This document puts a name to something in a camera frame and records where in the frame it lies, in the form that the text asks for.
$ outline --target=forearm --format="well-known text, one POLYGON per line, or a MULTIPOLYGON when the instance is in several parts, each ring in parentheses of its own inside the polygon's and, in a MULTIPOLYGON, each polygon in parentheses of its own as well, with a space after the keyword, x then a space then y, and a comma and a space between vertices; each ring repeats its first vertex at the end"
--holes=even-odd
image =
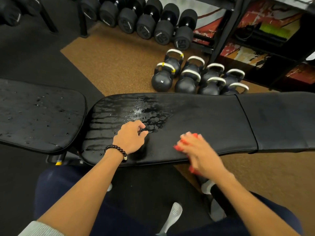
POLYGON ((67 236, 88 236, 113 175, 122 161, 115 149, 61 197, 38 221, 67 236))
POLYGON ((216 183, 233 205, 251 235, 298 235, 276 213, 247 191, 232 174, 224 174, 216 183))

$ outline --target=gym floor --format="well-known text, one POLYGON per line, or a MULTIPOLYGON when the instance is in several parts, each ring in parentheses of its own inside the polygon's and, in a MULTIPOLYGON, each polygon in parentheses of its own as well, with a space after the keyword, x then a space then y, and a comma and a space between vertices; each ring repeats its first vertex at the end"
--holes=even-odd
MULTIPOLYGON (((42 2, 59 34, 51 34, 40 17, 24 16, 14 28, 0 26, 1 77, 77 90, 85 95, 89 108, 103 96, 153 91, 153 68, 172 45, 159 46, 154 40, 127 35, 100 23, 90 29, 87 39, 82 39, 74 1, 42 2)), ((184 54, 185 58, 193 54, 203 57, 193 51, 184 54)), ((247 84, 250 92, 268 91, 247 84)), ((32 220, 37 177, 50 165, 45 163, 45 155, 4 145, 0 145, 0 152, 0 235, 18 235, 32 220)), ((289 208, 302 221, 305 235, 313 235, 314 156, 237 154, 222 159, 248 190, 289 208)), ((187 165, 119 169, 110 192, 113 204, 156 231, 174 201, 183 205, 183 214, 170 232, 210 223, 198 186, 186 171, 187 165)))

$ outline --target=green object on shelf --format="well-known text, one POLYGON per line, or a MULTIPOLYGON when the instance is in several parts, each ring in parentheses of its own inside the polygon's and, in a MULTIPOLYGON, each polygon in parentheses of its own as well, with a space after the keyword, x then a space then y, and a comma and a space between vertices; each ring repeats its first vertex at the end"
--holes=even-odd
POLYGON ((267 24, 267 23, 261 23, 259 30, 272 34, 272 35, 276 35, 282 38, 286 38, 289 39, 290 37, 290 31, 284 28, 279 28, 279 27, 275 27, 271 24, 267 24))

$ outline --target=navy blue pants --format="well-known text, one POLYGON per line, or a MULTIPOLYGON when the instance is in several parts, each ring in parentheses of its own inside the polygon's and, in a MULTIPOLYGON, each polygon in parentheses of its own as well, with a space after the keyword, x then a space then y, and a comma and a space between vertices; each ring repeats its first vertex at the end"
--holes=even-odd
MULTIPOLYGON (((34 217, 38 219, 58 199, 60 199, 75 183, 77 183, 90 168, 57 166, 44 171, 38 178, 35 192, 34 217)), ((178 236, 198 235, 250 235, 241 219, 218 189, 214 186, 211 193, 219 205, 224 209, 227 217, 221 221, 211 223, 201 228, 188 230, 178 236)), ((300 221, 286 207, 280 206, 258 194, 253 193, 261 202, 279 215, 299 234, 303 234, 300 221)), ((111 207, 104 199, 96 217, 91 236, 146 236, 154 235, 151 229, 128 215, 111 207)))

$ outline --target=black rubber floor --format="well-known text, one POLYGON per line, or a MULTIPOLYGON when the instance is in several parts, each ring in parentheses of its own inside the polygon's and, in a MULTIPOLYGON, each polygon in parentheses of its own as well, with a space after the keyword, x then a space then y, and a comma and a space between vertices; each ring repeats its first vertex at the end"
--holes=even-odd
MULTIPOLYGON (((72 0, 42 0, 59 34, 49 32, 41 17, 24 16, 17 27, 0 26, 0 77, 59 86, 85 95, 91 108, 103 95, 61 54, 79 36, 72 0)), ((18 235, 33 220, 38 175, 49 167, 45 155, 0 145, 0 235, 18 235)), ((158 230, 174 201, 183 215, 171 232, 210 222, 201 195, 173 166, 119 169, 113 179, 113 204, 158 230)))

